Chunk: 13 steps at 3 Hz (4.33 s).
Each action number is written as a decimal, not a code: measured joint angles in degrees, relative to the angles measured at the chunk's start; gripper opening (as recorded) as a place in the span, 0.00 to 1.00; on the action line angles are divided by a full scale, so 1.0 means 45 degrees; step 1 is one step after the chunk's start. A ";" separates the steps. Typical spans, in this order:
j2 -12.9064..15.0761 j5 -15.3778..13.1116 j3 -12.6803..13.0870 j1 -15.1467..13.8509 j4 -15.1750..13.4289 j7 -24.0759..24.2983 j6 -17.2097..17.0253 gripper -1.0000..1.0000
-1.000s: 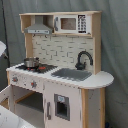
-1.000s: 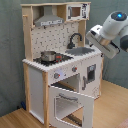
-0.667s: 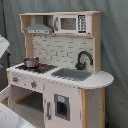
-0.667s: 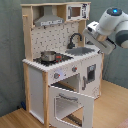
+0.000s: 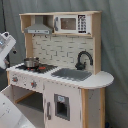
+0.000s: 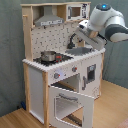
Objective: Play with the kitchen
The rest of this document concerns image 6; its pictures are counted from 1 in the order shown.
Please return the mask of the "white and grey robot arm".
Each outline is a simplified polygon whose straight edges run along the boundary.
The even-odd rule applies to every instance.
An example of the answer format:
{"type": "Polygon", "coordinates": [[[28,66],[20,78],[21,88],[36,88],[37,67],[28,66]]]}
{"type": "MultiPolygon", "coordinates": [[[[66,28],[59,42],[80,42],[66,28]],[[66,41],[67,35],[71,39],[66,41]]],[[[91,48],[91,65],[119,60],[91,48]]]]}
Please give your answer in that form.
{"type": "Polygon", "coordinates": [[[123,14],[104,3],[95,6],[90,19],[81,21],[75,33],[97,50],[101,50],[107,41],[128,40],[123,14]]]}

